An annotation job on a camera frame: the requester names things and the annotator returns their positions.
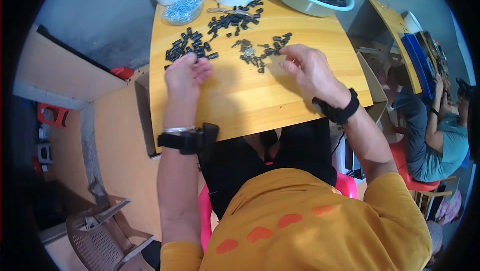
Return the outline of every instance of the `black pants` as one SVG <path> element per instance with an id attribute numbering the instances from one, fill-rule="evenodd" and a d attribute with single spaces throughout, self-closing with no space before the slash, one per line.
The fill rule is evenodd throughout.
<path id="1" fill-rule="evenodd" d="M 249 179 L 270 170 L 296 168 L 335 186 L 337 172 L 332 166 L 328 119 L 284 127 L 280 148 L 270 166 L 258 157 L 243 137 L 215 144 L 211 159 L 202 167 L 215 214 L 222 219 L 233 196 Z"/>

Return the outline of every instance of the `leg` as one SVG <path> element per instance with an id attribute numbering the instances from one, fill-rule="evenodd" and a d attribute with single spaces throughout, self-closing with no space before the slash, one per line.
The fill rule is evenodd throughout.
<path id="1" fill-rule="evenodd" d="M 427 107 L 411 89 L 406 87 L 396 94 L 393 107 L 403 115 L 406 121 L 406 162 L 408 171 L 417 180 L 427 155 L 425 143 Z"/>
<path id="2" fill-rule="evenodd" d="M 222 219 L 233 196 L 247 180 L 268 171 L 243 137 L 216 142 L 211 159 L 202 167 L 210 202 Z"/>
<path id="3" fill-rule="evenodd" d="M 279 143 L 271 170 L 301 169 L 332 186 L 336 185 L 337 172 L 332 166 L 327 118 L 284 127 Z"/>

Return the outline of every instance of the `red plastic stool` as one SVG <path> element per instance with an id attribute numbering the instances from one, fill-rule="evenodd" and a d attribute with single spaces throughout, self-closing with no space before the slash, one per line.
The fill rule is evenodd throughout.
<path id="1" fill-rule="evenodd" d="M 45 112 L 47 109 L 52 111 L 53 121 L 45 119 Z M 67 127 L 65 126 L 65 120 L 67 119 L 67 114 L 69 111 L 70 109 L 66 109 L 63 107 L 39 103 L 37 106 L 36 117 L 40 122 L 44 124 L 64 129 Z"/>
<path id="2" fill-rule="evenodd" d="M 404 137 L 398 143 L 390 144 L 390 150 L 392 151 L 393 160 L 395 161 L 398 173 L 402 176 L 403 181 L 405 182 L 406 188 L 412 191 L 419 192 L 429 192 L 435 190 L 440 184 L 440 180 L 423 183 L 413 179 L 412 175 L 409 173 L 407 167 L 407 138 Z"/>

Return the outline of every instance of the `perforated chair backrest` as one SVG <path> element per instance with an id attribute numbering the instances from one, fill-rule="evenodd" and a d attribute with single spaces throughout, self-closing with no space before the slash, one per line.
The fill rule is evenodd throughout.
<path id="1" fill-rule="evenodd" d="M 75 253 L 89 271 L 116 271 L 124 257 L 122 249 L 103 224 L 87 231 L 85 217 L 92 215 L 84 211 L 67 218 L 67 235 Z"/>

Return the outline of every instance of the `clear plastic container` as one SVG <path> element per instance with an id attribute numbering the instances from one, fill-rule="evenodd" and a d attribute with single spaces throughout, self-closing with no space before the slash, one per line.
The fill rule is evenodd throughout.
<path id="1" fill-rule="evenodd" d="M 172 0 L 171 5 L 159 7 L 158 16 L 172 25 L 186 25 L 200 15 L 204 2 L 205 0 Z"/>

